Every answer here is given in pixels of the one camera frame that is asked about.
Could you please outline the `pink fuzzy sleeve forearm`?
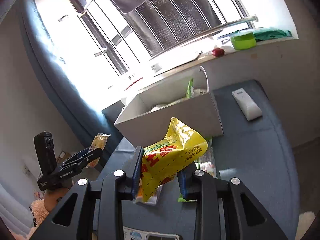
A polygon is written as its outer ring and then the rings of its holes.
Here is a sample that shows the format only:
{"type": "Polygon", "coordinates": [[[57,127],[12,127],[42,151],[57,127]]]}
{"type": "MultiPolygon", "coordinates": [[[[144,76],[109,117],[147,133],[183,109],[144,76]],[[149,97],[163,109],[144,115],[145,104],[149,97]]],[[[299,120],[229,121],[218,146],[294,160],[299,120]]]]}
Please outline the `pink fuzzy sleeve forearm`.
{"type": "Polygon", "coordinates": [[[30,239],[33,233],[36,231],[36,229],[39,227],[39,225],[44,221],[44,219],[49,215],[49,211],[46,209],[44,204],[44,199],[42,200],[35,200],[31,204],[32,213],[34,215],[36,226],[33,226],[30,230],[30,232],[23,237],[22,235],[18,235],[16,233],[11,233],[15,239],[20,240],[27,240],[30,239]]]}

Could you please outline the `left hand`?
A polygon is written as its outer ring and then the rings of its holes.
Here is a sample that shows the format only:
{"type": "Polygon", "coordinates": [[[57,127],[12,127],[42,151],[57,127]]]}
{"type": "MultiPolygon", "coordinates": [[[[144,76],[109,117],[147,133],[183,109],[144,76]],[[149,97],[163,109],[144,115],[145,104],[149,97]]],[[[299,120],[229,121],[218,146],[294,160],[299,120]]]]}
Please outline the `left hand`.
{"type": "Polygon", "coordinates": [[[46,210],[51,212],[73,185],[73,180],[67,180],[54,185],[51,190],[47,189],[44,194],[44,207],[46,210]]]}

